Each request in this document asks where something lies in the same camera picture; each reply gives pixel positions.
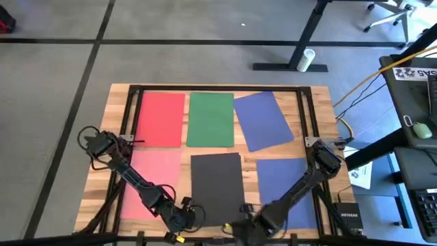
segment white paper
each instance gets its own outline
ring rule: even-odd
[[[437,75],[437,68],[392,68],[398,81],[427,81],[429,75]]]
[[[346,148],[344,149],[344,152],[343,152],[344,157],[348,157],[357,151],[358,150],[355,148],[351,148],[351,147],[346,146]],[[350,183],[352,185],[356,185],[356,186],[362,187],[364,189],[370,189],[372,163],[373,162],[371,161],[362,167],[350,170],[349,171]]]

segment red paper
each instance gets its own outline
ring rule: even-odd
[[[185,94],[144,93],[135,134],[136,140],[144,142],[135,145],[180,147],[184,103]]]
[[[176,189],[180,175],[180,151],[179,150],[134,150],[130,165],[148,182],[155,185],[171,185]],[[164,189],[173,197],[173,191],[169,187]],[[129,184],[124,192],[122,219],[159,220],[141,203],[138,192]]]

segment white bottle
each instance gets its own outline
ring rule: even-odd
[[[303,52],[302,58],[300,58],[300,61],[298,63],[298,71],[306,72],[309,64],[313,61],[315,57],[315,52],[312,49],[305,49]]]

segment yellow tag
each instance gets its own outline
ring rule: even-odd
[[[180,243],[184,243],[185,242],[185,238],[181,237],[181,236],[177,236],[176,237],[176,241],[180,242]]]

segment wooden table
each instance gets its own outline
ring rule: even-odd
[[[125,109],[126,99],[128,95],[129,84],[113,84],[107,105],[104,109],[104,115],[101,130],[112,131],[119,133],[122,123],[122,116]],[[313,94],[313,103],[315,107],[315,114],[318,122],[318,128],[320,137],[323,138],[335,138],[338,136],[337,125],[334,116],[334,110],[329,96],[327,87],[311,87]],[[289,143],[281,144],[280,146],[273,146],[256,152],[249,152],[242,129],[238,123],[238,118],[234,112],[234,135],[235,146],[233,148],[188,148],[186,146],[186,137],[188,132],[188,110],[190,93],[192,91],[177,91],[177,93],[185,93],[186,101],[184,108],[184,124],[182,128],[182,160],[179,185],[175,187],[178,193],[177,205],[180,205],[180,201],[184,196],[191,196],[191,155],[196,154],[219,154],[226,152],[239,152],[242,158],[242,172],[243,172],[243,184],[244,184],[244,198],[248,203],[260,204],[258,180],[255,160],[257,159],[286,159],[286,158],[306,158],[305,147],[302,138],[302,129],[300,125],[299,110],[297,105],[296,92],[274,92],[277,102],[287,120],[294,136],[295,140]],[[257,92],[233,92],[234,98],[247,96]],[[307,117],[307,125],[309,129],[309,135],[312,136],[311,121],[309,118],[309,110],[306,98],[304,98],[305,115]],[[132,116],[129,117],[129,122],[132,122]],[[104,199],[107,193],[108,180],[110,171],[94,171],[89,169],[87,183],[83,193],[81,206],[79,208],[79,214],[76,218],[76,225],[74,230],[80,230],[84,228],[88,222],[97,213],[98,209],[104,203]],[[343,202],[354,202],[354,196],[352,188],[350,187],[350,181],[346,165],[342,165],[338,175],[329,180],[330,192],[333,201],[337,200],[337,193],[349,187],[345,191],[341,192],[341,200]],[[326,209],[321,203],[322,218],[324,231],[326,234],[330,232],[328,215]],[[108,230],[111,230],[113,224],[115,205],[109,215]],[[136,221],[130,219],[122,219],[120,223],[119,235],[123,236],[136,236],[138,231],[145,231],[146,236],[163,236],[167,232],[167,228],[164,223],[159,221]],[[289,230],[287,236],[290,233],[296,233],[299,238],[318,238],[317,229],[301,229],[301,230]],[[223,234],[219,227],[202,228],[194,234],[181,233],[181,236],[192,237],[229,237],[229,235]]]

